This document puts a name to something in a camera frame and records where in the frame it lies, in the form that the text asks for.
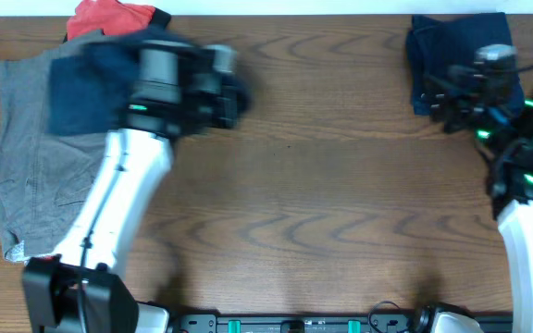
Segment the dark blue shorts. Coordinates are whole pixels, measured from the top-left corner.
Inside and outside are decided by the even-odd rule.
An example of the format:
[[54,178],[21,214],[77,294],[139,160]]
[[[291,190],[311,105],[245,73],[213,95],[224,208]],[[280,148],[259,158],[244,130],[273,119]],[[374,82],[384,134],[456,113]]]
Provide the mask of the dark blue shorts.
[[106,105],[108,130],[134,129],[177,139],[173,117],[180,103],[180,61],[175,43],[192,43],[165,30],[148,28],[105,42],[87,43],[68,65],[51,69],[49,129],[68,135],[65,121],[88,104]]

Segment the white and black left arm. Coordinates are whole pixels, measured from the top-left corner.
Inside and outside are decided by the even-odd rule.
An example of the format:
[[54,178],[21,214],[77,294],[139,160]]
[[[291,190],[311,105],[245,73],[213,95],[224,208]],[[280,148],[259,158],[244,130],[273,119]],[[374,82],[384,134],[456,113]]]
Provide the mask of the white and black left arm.
[[165,332],[168,311],[136,301],[124,284],[144,212],[173,164],[175,140],[208,127],[229,129],[248,105],[235,51],[147,40],[105,157],[80,214],[53,253],[22,274],[35,332]]

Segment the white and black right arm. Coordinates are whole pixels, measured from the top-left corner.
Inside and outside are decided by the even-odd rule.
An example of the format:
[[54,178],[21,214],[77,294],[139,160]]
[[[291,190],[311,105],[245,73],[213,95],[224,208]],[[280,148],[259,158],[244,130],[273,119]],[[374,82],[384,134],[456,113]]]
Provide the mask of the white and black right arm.
[[533,332],[533,95],[508,107],[521,68],[516,49],[479,48],[470,66],[427,74],[431,118],[453,134],[469,130],[488,165],[487,194],[505,246],[514,311],[512,330]]

